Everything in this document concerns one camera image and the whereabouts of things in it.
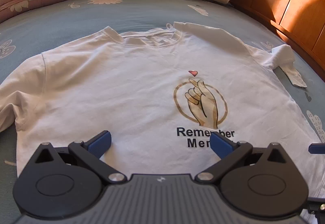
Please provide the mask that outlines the white long sleeve shirt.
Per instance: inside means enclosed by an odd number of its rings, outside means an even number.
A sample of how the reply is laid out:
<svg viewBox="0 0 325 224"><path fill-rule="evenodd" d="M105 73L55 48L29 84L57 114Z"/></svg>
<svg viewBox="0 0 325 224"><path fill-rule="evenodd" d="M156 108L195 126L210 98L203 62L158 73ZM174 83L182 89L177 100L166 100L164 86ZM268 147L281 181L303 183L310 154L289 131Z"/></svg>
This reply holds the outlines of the white long sleeve shirt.
<svg viewBox="0 0 325 224"><path fill-rule="evenodd" d="M289 45L183 22L27 58L1 83L19 222L323 222L322 121L276 69L307 89Z"/></svg>

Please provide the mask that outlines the blue floral bed sheet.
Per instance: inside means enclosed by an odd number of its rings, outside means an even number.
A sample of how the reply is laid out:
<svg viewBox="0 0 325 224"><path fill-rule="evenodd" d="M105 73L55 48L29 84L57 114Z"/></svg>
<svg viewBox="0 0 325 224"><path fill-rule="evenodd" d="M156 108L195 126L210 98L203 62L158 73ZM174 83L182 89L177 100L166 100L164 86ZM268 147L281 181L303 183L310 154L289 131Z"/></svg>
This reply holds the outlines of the blue floral bed sheet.
<svg viewBox="0 0 325 224"><path fill-rule="evenodd" d="M283 42L263 24L236 10L204 0L69 0L31 10L1 24L1 78L6 78L22 61L39 53L112 27L119 33L164 28L167 23L189 22L224 29L244 43L269 52ZM144 58L135 78L127 78L127 93L140 96L144 104L134 107L125 96L112 93L111 103L122 100L103 114L87 106L68 111L62 121L51 121L41 138L56 146L72 139L87 138L104 129L113 136L113 146L104 160L124 165L127 155L132 165L127 172L191 172L216 159L211 151L193 148L188 155L176 157L176 144L186 145L184 136L167 124L176 112L158 98L172 98L167 82L187 76L182 68L185 56L167 60L162 74L150 68L150 56Z"/></svg>

